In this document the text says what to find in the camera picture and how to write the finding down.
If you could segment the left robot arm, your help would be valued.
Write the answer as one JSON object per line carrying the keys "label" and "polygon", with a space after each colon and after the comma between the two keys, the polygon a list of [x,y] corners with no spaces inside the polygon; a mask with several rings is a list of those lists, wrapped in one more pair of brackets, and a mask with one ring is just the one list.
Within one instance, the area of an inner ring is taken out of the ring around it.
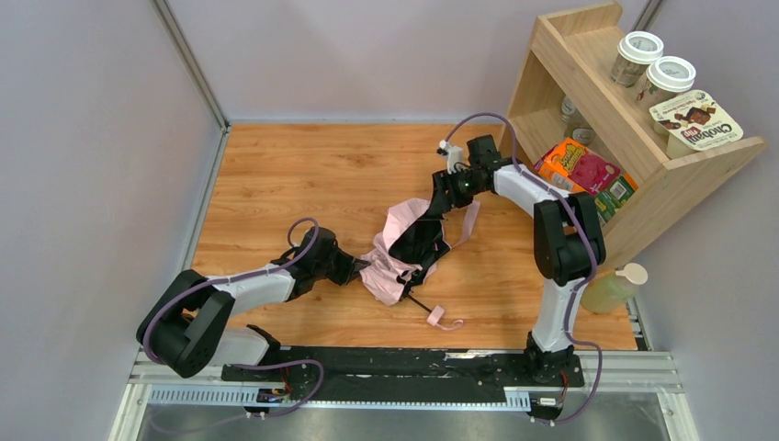
{"label": "left robot arm", "polygon": [[152,362],[184,379],[207,366],[258,365],[278,341],[256,326],[229,329],[231,317],[295,300],[321,280],[347,285],[368,265],[342,250],[333,231],[313,225],[301,243],[255,270],[230,276],[180,272],[141,321],[136,339]]}

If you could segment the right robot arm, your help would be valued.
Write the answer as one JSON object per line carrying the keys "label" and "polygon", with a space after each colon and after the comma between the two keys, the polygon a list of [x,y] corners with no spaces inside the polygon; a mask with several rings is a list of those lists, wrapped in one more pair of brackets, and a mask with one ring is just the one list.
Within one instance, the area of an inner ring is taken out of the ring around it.
{"label": "right robot arm", "polygon": [[593,196],[553,187],[516,158],[502,156],[490,135],[470,140],[466,150],[443,140],[436,151],[446,160],[446,170],[433,175],[431,214],[463,208],[476,195],[491,192],[532,217],[534,258],[544,291],[527,337],[525,365],[537,382],[558,379],[574,362],[571,332],[581,292],[606,255]]}

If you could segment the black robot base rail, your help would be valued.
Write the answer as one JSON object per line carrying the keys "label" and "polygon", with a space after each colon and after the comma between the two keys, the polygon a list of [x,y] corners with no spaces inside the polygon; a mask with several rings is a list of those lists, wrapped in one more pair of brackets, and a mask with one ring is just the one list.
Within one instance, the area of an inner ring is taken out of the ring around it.
{"label": "black robot base rail", "polygon": [[559,408],[563,394],[584,384],[580,359],[533,367],[521,352],[412,348],[282,346],[264,359],[270,371],[217,366],[211,384],[163,385],[164,404],[236,405],[250,411],[287,407],[309,396],[311,407],[398,409],[489,407],[529,412],[539,388]]}

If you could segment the pink folding umbrella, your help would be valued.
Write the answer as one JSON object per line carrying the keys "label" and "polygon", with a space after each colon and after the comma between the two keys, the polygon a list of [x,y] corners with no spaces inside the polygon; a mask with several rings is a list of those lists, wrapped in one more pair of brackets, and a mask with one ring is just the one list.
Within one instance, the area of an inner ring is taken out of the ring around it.
{"label": "pink folding umbrella", "polygon": [[437,269],[437,262],[454,248],[467,242],[480,213],[480,203],[466,206],[461,235],[455,243],[446,240],[444,216],[430,214],[428,199],[410,198],[390,207],[383,230],[373,239],[373,249],[361,256],[368,266],[359,271],[364,287],[387,306],[412,300],[427,312],[426,322],[443,331],[456,331],[464,325],[457,319],[445,325],[446,310],[437,305],[429,308],[412,296]]}

